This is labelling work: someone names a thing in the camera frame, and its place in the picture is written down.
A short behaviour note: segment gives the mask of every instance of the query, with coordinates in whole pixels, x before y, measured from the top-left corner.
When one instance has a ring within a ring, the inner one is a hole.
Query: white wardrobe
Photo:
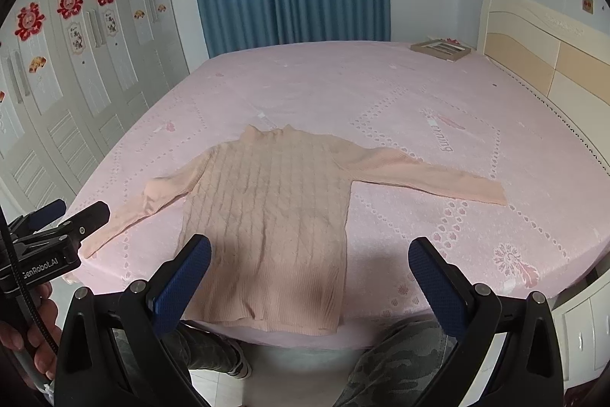
[[[0,187],[69,204],[188,75],[170,0],[17,0],[0,28]]]

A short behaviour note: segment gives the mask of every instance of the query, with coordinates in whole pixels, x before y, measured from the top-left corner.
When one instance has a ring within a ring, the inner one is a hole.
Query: pink bed sheet
[[[551,109],[483,56],[452,63],[389,42],[284,45],[207,61],[127,132],[69,213],[97,200],[120,209],[148,179],[238,138],[247,124],[290,124],[364,147],[400,148],[498,179],[510,205],[356,182],[338,333],[210,326],[221,333],[280,346],[371,345],[389,323],[429,312],[407,260],[417,236],[472,282],[519,297],[533,289],[558,294],[607,250],[610,178]],[[182,203],[122,233],[75,276],[96,293],[149,278],[174,253]]]

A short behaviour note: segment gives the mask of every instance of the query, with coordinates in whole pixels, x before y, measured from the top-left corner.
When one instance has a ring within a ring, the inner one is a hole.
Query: person's leg
[[[455,346],[436,321],[400,321],[358,360],[334,407],[413,405]]]
[[[186,370],[209,369],[235,375],[236,368],[245,362],[235,340],[208,333],[188,321],[180,321],[162,341],[174,361]]]
[[[153,402],[150,387],[142,377],[123,330],[115,330],[115,341],[123,359],[125,371],[134,392],[142,399]],[[189,326],[188,322],[164,335],[161,341],[183,376],[190,381],[189,369],[209,369],[228,373],[236,378],[249,375],[250,366],[235,340]]]

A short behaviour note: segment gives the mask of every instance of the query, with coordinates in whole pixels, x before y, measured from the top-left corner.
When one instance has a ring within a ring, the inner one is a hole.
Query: white floor
[[[78,285],[53,281],[62,327]],[[361,351],[286,349],[245,345],[253,373],[236,380],[213,371],[191,371],[193,385],[212,407],[332,407]]]

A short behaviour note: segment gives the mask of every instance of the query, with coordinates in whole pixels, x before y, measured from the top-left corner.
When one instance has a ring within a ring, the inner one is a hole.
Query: bed headboard
[[[484,0],[477,51],[546,97],[610,172],[610,36],[532,0]]]

